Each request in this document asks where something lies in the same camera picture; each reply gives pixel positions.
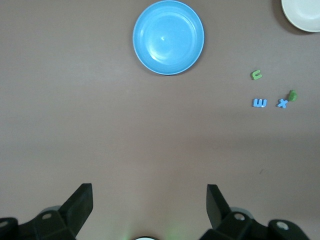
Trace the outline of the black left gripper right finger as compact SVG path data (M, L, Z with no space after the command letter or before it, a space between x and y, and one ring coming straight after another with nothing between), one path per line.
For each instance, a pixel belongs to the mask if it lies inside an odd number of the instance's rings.
M216 184L206 188L206 212L211 223L202 240L308 240L295 223L284 219L258 223L248 212L231 208Z

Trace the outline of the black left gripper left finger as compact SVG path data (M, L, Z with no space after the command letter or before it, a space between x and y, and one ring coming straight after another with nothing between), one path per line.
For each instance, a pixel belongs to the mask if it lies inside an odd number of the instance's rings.
M93 210L93 187L83 183L57 210L46 210L18 224L14 217L0 219L2 240L75 240Z

